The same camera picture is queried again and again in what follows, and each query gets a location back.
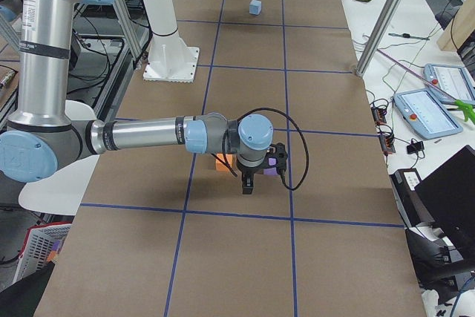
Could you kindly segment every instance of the computer monitor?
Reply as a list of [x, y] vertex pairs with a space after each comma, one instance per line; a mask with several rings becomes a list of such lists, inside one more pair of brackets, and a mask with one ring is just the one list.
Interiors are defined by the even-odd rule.
[[463, 258], [475, 258], [475, 151], [463, 147], [416, 192]]

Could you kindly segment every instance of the white crate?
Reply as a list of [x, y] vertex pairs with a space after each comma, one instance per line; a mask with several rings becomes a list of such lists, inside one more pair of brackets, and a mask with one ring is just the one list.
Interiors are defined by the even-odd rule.
[[68, 235], [70, 227], [70, 223], [51, 223], [29, 228], [20, 252], [13, 283], [45, 266], [53, 244]]

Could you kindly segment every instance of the green screwdriver handle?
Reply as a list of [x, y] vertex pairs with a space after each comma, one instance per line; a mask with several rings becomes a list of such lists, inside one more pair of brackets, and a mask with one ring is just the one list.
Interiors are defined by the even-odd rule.
[[463, 116], [467, 122], [469, 119], [473, 124], [475, 124], [475, 112], [472, 104], [467, 104], [462, 100], [458, 99], [454, 103], [461, 111], [463, 111]]

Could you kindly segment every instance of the label on robot arm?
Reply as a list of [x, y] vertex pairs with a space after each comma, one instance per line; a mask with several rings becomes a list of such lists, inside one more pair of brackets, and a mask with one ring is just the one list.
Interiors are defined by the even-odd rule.
[[23, 0], [23, 30], [36, 31], [38, 0]]
[[405, 172], [406, 182], [411, 191], [416, 190], [416, 186], [420, 184], [417, 174], [415, 172]]

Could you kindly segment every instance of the blue cube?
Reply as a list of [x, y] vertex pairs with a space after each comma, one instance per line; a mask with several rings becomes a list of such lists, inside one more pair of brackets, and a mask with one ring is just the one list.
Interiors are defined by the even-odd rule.
[[249, 14], [252, 15], [259, 15], [262, 9], [262, 2], [259, 0], [251, 0], [251, 4], [249, 4]]

